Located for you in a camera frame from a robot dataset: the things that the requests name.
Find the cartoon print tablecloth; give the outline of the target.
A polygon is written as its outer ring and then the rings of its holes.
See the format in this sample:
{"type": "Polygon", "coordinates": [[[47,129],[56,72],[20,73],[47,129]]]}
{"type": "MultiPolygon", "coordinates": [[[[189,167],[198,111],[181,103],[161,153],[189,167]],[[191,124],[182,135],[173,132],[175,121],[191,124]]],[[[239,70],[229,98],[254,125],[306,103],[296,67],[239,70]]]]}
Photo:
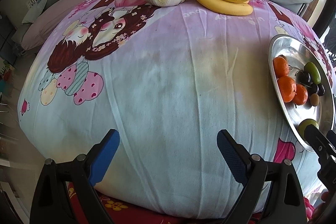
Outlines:
{"type": "Polygon", "coordinates": [[[223,218],[238,197],[217,148],[226,129],[263,159],[292,161],[304,195],[320,190],[317,156],[294,136],[268,67],[270,40],[288,34],[335,74],[298,15],[252,0],[248,16],[196,0],[86,0],[66,12],[39,51],[18,101],[19,124],[46,158],[70,161],[111,129],[121,143],[96,188],[150,210],[223,218]]]}

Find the round steel plate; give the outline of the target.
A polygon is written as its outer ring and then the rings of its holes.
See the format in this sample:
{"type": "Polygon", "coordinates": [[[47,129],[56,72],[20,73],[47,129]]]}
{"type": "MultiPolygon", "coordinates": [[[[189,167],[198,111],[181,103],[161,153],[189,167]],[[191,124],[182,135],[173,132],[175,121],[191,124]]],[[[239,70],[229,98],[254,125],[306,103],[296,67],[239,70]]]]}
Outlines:
{"type": "Polygon", "coordinates": [[[323,135],[335,128],[335,92],[313,52],[289,35],[269,43],[268,64],[280,108],[302,147],[313,152],[303,128],[315,125],[323,135]]]}

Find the brown longan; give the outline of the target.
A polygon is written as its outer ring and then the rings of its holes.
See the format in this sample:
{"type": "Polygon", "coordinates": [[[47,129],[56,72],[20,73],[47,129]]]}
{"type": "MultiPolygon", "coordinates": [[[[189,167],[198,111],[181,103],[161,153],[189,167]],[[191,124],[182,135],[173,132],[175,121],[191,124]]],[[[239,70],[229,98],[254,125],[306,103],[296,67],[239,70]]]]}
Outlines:
{"type": "Polygon", "coordinates": [[[309,100],[310,100],[311,106],[318,106],[319,105],[320,99],[319,99],[319,95],[317,93],[312,94],[309,97],[309,100]]]}

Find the bottom yellow banana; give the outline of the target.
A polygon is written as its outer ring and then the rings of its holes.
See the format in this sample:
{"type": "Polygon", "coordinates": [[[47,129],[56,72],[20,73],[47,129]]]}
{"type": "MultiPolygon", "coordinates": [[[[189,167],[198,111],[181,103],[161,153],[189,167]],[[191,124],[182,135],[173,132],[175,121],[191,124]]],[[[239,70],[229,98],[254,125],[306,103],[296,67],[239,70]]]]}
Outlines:
{"type": "Polygon", "coordinates": [[[218,14],[247,16],[252,14],[253,7],[246,3],[231,3],[224,0],[196,0],[205,8],[218,14]]]}

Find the dark cherry with stem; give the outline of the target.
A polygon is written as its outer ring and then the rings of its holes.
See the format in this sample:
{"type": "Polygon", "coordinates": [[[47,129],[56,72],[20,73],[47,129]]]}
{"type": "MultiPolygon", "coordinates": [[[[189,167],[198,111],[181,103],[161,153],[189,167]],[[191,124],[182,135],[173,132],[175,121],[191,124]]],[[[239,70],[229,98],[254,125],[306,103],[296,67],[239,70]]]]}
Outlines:
{"type": "Polygon", "coordinates": [[[295,73],[295,77],[296,77],[296,80],[302,84],[302,85],[305,85],[305,86],[311,86],[311,76],[309,73],[305,72],[305,71],[297,71],[295,73]]]}

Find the orange tangerine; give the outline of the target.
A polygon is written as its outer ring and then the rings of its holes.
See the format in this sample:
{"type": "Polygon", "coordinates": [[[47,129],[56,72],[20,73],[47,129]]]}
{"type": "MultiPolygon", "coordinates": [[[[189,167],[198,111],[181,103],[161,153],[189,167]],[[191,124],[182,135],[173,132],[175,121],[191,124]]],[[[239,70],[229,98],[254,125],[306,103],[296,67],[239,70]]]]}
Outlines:
{"type": "Polygon", "coordinates": [[[285,103],[291,102],[296,95],[296,82],[289,76],[282,76],[277,80],[278,88],[285,103]]]}
{"type": "Polygon", "coordinates": [[[289,74],[289,65],[287,60],[278,56],[273,60],[273,69],[276,77],[279,79],[280,77],[287,76],[289,74]]]}
{"type": "Polygon", "coordinates": [[[296,85],[296,93],[294,98],[292,99],[292,102],[298,106],[304,105],[307,102],[308,99],[308,92],[306,87],[304,87],[301,84],[296,85]]]}

